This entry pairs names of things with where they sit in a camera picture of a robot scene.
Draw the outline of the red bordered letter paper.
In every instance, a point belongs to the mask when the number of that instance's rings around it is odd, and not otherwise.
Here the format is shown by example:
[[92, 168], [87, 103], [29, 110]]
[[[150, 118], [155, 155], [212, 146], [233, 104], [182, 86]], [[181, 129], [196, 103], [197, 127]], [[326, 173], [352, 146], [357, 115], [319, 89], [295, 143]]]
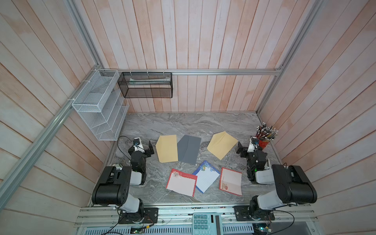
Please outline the red bordered letter paper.
[[194, 197], [197, 176], [172, 169], [166, 188], [179, 194]]

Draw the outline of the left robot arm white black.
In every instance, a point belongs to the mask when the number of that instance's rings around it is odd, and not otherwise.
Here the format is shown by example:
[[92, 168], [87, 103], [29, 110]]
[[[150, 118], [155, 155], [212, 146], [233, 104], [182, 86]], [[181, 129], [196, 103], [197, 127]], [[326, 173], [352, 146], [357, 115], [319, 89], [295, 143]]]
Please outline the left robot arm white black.
[[113, 207], [119, 212], [119, 224], [149, 223], [158, 221], [158, 208], [145, 208], [143, 201], [129, 193], [130, 186], [146, 182], [146, 159], [154, 154], [148, 149], [135, 145], [129, 149], [131, 166], [107, 166], [104, 168], [92, 193], [92, 203]]

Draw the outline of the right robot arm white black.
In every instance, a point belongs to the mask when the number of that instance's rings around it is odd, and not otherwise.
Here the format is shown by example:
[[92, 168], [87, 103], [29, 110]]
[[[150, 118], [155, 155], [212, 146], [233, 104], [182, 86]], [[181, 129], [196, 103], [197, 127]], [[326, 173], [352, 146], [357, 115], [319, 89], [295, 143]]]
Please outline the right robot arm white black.
[[275, 186], [269, 193], [252, 197], [248, 206], [234, 206], [237, 221], [274, 220], [273, 212], [278, 208], [317, 201], [316, 189], [300, 166], [271, 164], [267, 153], [253, 142], [248, 147], [238, 143], [237, 154], [247, 160], [251, 182]]

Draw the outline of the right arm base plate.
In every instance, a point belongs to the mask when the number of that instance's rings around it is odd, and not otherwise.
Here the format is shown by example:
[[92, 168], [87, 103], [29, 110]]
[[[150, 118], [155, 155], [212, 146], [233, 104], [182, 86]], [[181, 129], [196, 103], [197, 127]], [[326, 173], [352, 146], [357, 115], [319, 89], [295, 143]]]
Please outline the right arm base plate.
[[272, 211], [261, 210], [257, 206], [234, 206], [237, 221], [273, 221], [275, 215]]

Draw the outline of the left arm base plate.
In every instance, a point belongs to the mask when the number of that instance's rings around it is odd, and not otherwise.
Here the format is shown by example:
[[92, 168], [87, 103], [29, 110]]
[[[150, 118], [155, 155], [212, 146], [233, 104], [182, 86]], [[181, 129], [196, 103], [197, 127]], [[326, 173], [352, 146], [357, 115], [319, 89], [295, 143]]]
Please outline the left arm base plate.
[[155, 224], [158, 222], [159, 209], [141, 208], [136, 213], [120, 211], [119, 224]]

